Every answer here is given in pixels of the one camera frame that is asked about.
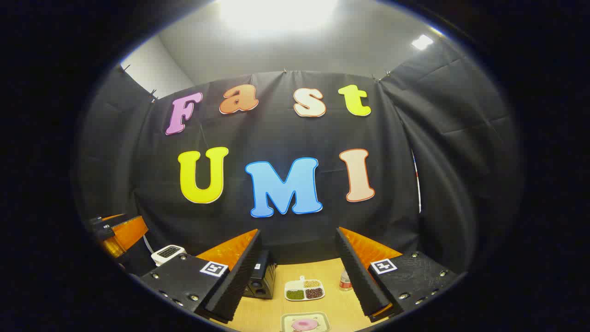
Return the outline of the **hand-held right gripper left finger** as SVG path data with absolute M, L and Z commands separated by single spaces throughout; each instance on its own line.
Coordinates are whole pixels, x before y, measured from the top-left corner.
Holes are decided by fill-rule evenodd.
M 260 252 L 260 231 L 253 229 L 202 254 L 171 256 L 140 281 L 187 313 L 227 323 L 242 300 Z

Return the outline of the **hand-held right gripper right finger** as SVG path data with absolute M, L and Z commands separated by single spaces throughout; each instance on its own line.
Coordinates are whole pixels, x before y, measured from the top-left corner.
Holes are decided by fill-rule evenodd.
M 421 251 L 398 252 L 343 227 L 336 229 L 336 249 L 372 322 L 422 307 L 458 278 Z

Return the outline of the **black electric oven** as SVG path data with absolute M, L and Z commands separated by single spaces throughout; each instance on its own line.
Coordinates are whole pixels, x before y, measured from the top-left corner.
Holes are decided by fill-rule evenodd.
M 274 295 L 276 268 L 277 264 L 270 250 L 262 250 L 243 296 L 271 300 Z

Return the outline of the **beige square plate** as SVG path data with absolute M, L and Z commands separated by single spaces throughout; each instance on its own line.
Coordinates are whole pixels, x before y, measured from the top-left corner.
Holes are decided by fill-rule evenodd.
M 327 315 L 323 312 L 309 312 L 309 313 L 296 313 L 296 314 L 285 314 L 282 316 L 282 332 L 293 332 L 291 324 L 296 319 L 316 319 L 319 322 L 318 328 L 311 331 L 305 332 L 330 332 L 332 330 L 331 323 Z

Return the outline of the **white toaster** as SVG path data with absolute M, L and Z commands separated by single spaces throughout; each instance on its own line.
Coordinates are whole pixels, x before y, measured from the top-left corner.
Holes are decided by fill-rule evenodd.
M 176 256 L 183 254 L 186 254 L 186 250 L 183 247 L 169 244 L 158 251 L 154 251 L 153 254 L 150 255 L 150 258 L 154 261 L 154 264 L 159 267 Z

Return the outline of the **white divided dish of beans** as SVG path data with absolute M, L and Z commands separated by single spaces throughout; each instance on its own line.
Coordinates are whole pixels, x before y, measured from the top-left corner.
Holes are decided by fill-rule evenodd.
M 301 275 L 299 279 L 284 284 L 284 298 L 287 301 L 318 300 L 325 295 L 325 288 L 319 279 L 308 279 Z

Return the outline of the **black backdrop cloth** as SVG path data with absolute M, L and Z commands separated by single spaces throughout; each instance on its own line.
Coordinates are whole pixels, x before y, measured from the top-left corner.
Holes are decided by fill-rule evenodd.
M 307 263 L 337 257 L 341 226 L 455 273 L 503 241 L 525 178 L 512 110 L 442 38 L 378 82 L 257 73 L 152 103 L 113 70 L 74 174 L 81 221 L 141 215 L 154 249 L 259 229 L 279 263 Z

